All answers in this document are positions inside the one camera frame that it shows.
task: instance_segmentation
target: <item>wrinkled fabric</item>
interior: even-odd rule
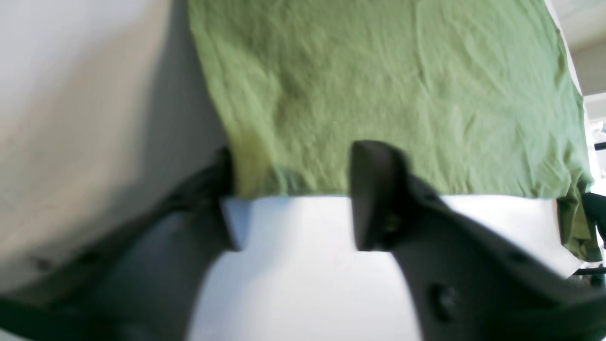
[[[346,194],[354,140],[408,153],[443,194],[558,198],[600,259],[582,97],[543,0],[190,0],[237,193]]]

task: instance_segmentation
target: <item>green cloth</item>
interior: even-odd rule
[[[580,193],[582,97],[544,0],[190,0],[238,195],[345,194],[354,140],[406,151],[443,194],[559,198],[562,242],[601,258]]]

